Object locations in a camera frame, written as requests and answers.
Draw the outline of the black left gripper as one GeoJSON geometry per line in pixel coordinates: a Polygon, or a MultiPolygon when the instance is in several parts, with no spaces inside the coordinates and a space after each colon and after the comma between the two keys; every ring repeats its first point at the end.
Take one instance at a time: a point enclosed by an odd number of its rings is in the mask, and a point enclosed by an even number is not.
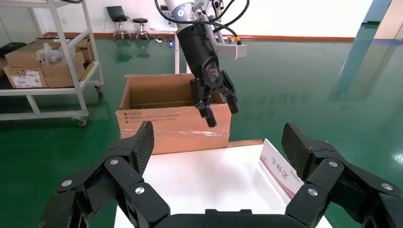
{"type": "Polygon", "coordinates": [[[219,68],[217,54],[207,37],[206,27],[192,24],[179,31],[178,39],[185,59],[195,78],[190,81],[192,100],[209,127],[217,125],[210,108],[212,90],[226,98],[232,114],[239,112],[235,86],[225,70],[219,68]]]}

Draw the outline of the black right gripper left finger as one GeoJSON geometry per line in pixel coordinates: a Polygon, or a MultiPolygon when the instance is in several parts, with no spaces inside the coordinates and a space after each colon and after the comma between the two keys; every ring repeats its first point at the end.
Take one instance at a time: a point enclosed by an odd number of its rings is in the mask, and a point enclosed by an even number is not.
{"type": "Polygon", "coordinates": [[[39,221],[41,228],[87,228],[115,201],[136,228],[154,228],[170,207],[143,178],[154,149],[154,130],[143,122],[134,136],[115,141],[103,157],[56,185],[39,221]]]}

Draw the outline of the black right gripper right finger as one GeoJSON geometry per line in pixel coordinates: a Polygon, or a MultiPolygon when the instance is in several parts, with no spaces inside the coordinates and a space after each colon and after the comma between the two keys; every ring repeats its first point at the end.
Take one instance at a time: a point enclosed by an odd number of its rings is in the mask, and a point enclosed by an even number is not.
{"type": "Polygon", "coordinates": [[[402,227],[402,192],[395,184],[351,164],[330,143],[306,136],[295,123],[284,126],[281,145],[303,181],[286,216],[314,228],[334,203],[364,228],[402,227]]]}

